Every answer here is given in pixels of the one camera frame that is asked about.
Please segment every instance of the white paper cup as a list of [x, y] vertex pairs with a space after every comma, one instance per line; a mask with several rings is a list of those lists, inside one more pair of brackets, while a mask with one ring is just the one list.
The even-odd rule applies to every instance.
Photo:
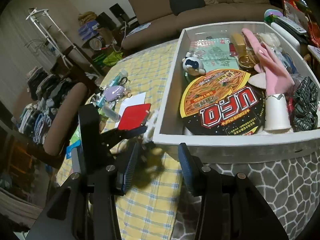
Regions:
[[289, 129], [291, 127], [284, 94], [274, 94], [266, 99], [265, 131]]

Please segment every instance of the pink rubber glove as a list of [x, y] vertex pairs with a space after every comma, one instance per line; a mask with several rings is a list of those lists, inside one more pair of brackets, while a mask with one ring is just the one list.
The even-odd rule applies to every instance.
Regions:
[[260, 44], [250, 30], [244, 28], [242, 32], [248, 38], [254, 53], [260, 61], [260, 64], [255, 65], [254, 69], [257, 72], [261, 72], [261, 70], [266, 72], [266, 95], [288, 92], [294, 86], [294, 81], [273, 50], [264, 42]]

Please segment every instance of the white toy figurine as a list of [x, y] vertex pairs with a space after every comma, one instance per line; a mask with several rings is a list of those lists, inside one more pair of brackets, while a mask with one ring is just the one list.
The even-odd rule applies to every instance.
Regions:
[[187, 52], [186, 57], [182, 60], [182, 67], [185, 72], [192, 76], [204, 75], [205, 70], [202, 61], [197, 55], [193, 55]]

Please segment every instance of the white box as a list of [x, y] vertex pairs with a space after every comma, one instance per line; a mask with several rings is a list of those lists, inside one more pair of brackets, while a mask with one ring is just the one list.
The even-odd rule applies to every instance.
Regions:
[[274, 29], [263, 22], [228, 22], [207, 24], [184, 29], [180, 35], [164, 90], [153, 141], [170, 156], [178, 159], [178, 145], [185, 142], [191, 154], [208, 163], [257, 163], [283, 160], [310, 154], [320, 147], [320, 130], [278, 135], [251, 136], [201, 136], [183, 135], [184, 125], [180, 116], [181, 96], [187, 86], [182, 59], [192, 41], [206, 37], [230, 37], [248, 28], [253, 33], [275, 33], [281, 47], [292, 57], [295, 67], [303, 76], [309, 76], [320, 91], [320, 84], [299, 53]]

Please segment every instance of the garment steamer stand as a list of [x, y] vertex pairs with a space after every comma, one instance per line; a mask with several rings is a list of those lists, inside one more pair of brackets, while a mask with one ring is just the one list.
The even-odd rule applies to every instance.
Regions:
[[[60, 51], [59, 46], [57, 45], [57, 43], [54, 41], [54, 39], [52, 38], [52, 36], [50, 35], [50, 33], [47, 31], [47, 29], [41, 24], [41, 22], [39, 22], [38, 18], [41, 16], [47, 16], [52, 22], [53, 24], [58, 28], [58, 31], [62, 33], [62, 35], [70, 42], [70, 44], [72, 45], [73, 49], [75, 49], [82, 57], [84, 57], [86, 59], [86, 57], [79, 51], [79, 49], [71, 42], [71, 40], [69, 40], [69, 38], [63, 33], [63, 31], [58, 27], [58, 25], [52, 20], [52, 18], [50, 17], [49, 13], [48, 13], [48, 9], [42, 9], [42, 10], [37, 10], [37, 8], [34, 8], [33, 11], [28, 15], [28, 17], [26, 18], [26, 21], [28, 19], [31, 20], [31, 22], [33, 22], [35, 24], [35, 26], [38, 28], [38, 30], [42, 33], [42, 35], [46, 38], [46, 40], [59, 52], [64, 64], [66, 65], [66, 67], [68, 69], [70, 69], [69, 66], [73, 66], [73, 64], [70, 62], [70, 60], [68, 60], [68, 58], [63, 55], [63, 53]], [[95, 68], [91, 63], [90, 63], [90, 67], [92, 67], [97, 74], [99, 74], [100, 76], [101, 71], [99, 71], [99, 69]]]

